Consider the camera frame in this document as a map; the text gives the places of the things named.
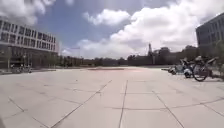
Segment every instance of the white cloud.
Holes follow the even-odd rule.
[[[148,43],[154,49],[168,46],[173,51],[181,50],[186,45],[196,45],[195,28],[202,19],[223,11],[223,0],[178,0],[167,7],[143,8],[131,16],[130,24],[110,38],[84,40],[77,45],[88,58],[146,54]],[[90,21],[99,24],[96,19],[99,18],[90,17]]]
[[[129,19],[130,17],[130,15],[126,11],[114,11],[108,9],[104,9],[100,14],[97,14],[96,16],[90,16],[90,14],[87,12],[84,13],[83,16],[94,25],[104,24],[109,26],[117,25],[124,20]]]
[[[26,24],[37,22],[37,14],[45,14],[46,7],[56,0],[0,0],[0,15],[15,18]]]
[[[75,0],[65,0],[65,3],[66,3],[68,6],[72,6],[72,5],[75,3]]]

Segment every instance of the pavement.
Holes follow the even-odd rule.
[[[224,84],[136,67],[3,75],[0,116],[6,128],[223,128]]]

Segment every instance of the bicycle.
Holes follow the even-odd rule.
[[[204,62],[203,59],[196,59],[195,64],[193,66],[193,77],[198,82],[203,82],[207,77],[211,78],[221,78],[224,80],[224,65],[218,64],[217,60],[219,58],[215,57],[207,62]],[[220,75],[214,74],[214,69],[218,69]]]

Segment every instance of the building facade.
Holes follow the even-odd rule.
[[[199,26],[196,34],[200,50],[211,53],[217,42],[224,41],[224,13]]]
[[[11,64],[53,66],[59,52],[55,36],[0,17],[0,68]]]

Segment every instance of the distant building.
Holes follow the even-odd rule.
[[[47,67],[55,63],[59,43],[55,36],[0,17],[0,68],[9,64]]]
[[[199,26],[196,34],[199,48],[210,53],[217,42],[224,41],[224,13]]]
[[[149,52],[152,52],[152,45],[149,43]]]

